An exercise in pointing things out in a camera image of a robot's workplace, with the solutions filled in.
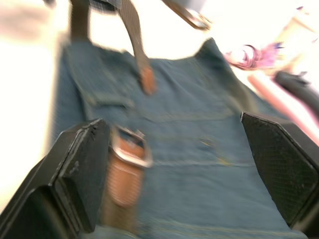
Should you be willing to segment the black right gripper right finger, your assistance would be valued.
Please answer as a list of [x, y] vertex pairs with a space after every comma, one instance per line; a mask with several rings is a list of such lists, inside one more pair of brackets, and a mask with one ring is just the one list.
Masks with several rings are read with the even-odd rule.
[[319, 237], [319, 147], [287, 119], [243, 112], [253, 158], [287, 225]]

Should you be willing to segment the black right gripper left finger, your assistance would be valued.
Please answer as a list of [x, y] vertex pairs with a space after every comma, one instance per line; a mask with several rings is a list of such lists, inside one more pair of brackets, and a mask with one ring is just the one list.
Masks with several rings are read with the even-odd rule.
[[3, 239], [75, 239], [95, 229], [110, 127], [103, 119], [63, 131], [0, 215]]

